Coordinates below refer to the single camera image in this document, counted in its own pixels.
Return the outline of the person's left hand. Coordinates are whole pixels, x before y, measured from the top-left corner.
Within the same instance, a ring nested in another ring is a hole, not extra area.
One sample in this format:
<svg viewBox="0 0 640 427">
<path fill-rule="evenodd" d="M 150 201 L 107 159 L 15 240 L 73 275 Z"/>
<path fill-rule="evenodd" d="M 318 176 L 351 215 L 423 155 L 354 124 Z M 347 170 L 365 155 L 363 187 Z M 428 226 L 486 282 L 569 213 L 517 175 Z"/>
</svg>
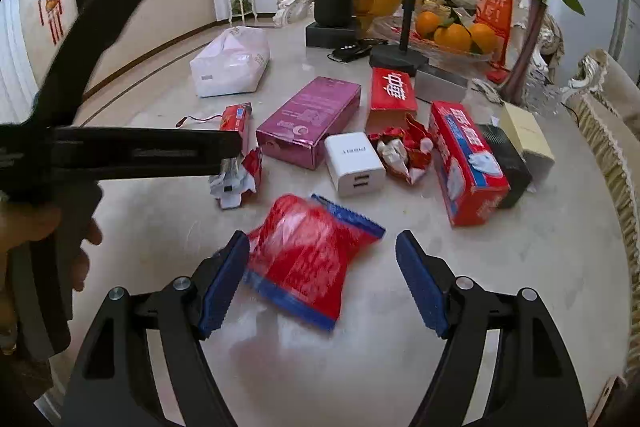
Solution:
<svg viewBox="0 0 640 427">
<path fill-rule="evenodd" d="M 101 198 L 101 187 L 94 183 L 65 187 L 56 201 L 62 215 L 55 231 L 9 252 L 9 288 L 18 338 L 37 361 L 46 361 L 70 345 L 70 266 Z"/>
</svg>

